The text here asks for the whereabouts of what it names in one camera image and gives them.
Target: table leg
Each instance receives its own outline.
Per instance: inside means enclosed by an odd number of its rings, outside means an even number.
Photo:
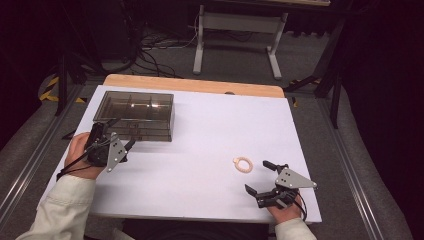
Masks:
[[[281,21],[278,24],[277,31],[274,33],[274,43],[272,46],[267,47],[267,53],[269,57],[269,62],[271,63],[272,72],[276,80],[281,80],[281,71],[278,66],[277,58],[275,57],[275,52],[277,51],[278,45],[280,43],[281,35],[283,34],[284,26],[287,22],[287,13],[283,13],[281,16]]]
[[[204,13],[205,13],[205,7],[203,5],[200,5],[199,24],[198,24],[199,27],[197,31],[196,57],[194,58],[194,67],[193,67],[193,74],[196,74],[196,75],[199,75],[202,71]]]

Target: clear acrylic container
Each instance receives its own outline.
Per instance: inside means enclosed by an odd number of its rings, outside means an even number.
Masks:
[[[172,141],[174,95],[106,91],[94,122],[120,119],[109,127],[122,140]]]

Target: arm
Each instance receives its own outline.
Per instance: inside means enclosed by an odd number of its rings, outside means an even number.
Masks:
[[[84,153],[89,133],[75,136],[69,146],[65,166]],[[72,169],[88,167],[80,161]],[[59,179],[37,208],[31,229],[17,239],[83,239],[85,223],[94,196],[97,176],[103,168],[90,167]]]
[[[301,206],[299,196],[296,197],[296,201]],[[269,207],[268,211],[277,223],[275,226],[277,240],[316,240],[314,234],[300,218],[301,210],[295,204],[283,209]]]

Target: small ring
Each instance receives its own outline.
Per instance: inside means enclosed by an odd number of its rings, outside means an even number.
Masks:
[[[247,162],[247,164],[249,164],[249,167],[247,169],[242,168],[239,166],[240,161],[245,161]],[[233,159],[234,162],[234,166],[237,168],[237,170],[239,170],[242,173],[250,173],[253,169],[253,163],[252,161],[250,161],[250,159],[246,158],[246,157],[238,157],[238,158],[234,158]]]

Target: metal bar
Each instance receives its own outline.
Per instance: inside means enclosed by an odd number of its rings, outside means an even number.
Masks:
[[[62,113],[59,116],[56,116],[53,119],[46,133],[40,140],[40,143],[37,145],[37,148],[34,150],[34,153],[28,159],[28,163],[22,169],[21,173],[16,178],[12,187],[7,193],[7,196],[0,205],[0,231],[2,231],[3,227],[6,225],[7,220],[12,215],[13,210],[15,209],[16,205],[24,194],[26,188],[30,184],[31,179],[34,177],[35,172],[43,161],[43,158],[50,146],[50,143],[53,140],[53,136],[56,134],[57,130],[60,127],[60,124],[62,123],[66,114],[69,112],[73,102],[75,102],[75,99],[78,97],[82,88],[82,85],[76,85],[71,90],[71,94],[69,96],[70,103],[66,105],[65,109],[63,109]]]
[[[203,22],[205,15],[205,7],[200,5],[199,9],[199,28],[197,32],[197,47],[196,56],[194,58],[193,74],[199,75],[202,72],[202,59],[203,59]]]
[[[317,99],[318,106],[322,115],[324,116],[324,120],[326,125],[331,133],[331,137],[333,138],[338,152],[340,153],[340,161],[342,165],[343,172],[346,176],[346,180],[349,184],[350,190],[352,191],[353,197],[355,199],[356,205],[359,209],[359,213],[361,214],[362,220],[364,221],[365,228],[367,229],[368,235],[370,239],[384,239],[383,234],[378,226],[378,223],[374,217],[374,213],[369,204],[368,198],[362,189],[362,185],[356,175],[355,169],[351,163],[350,157],[346,151],[345,144],[340,136],[338,130],[333,128],[333,124],[328,117],[330,112],[329,108],[324,99]]]

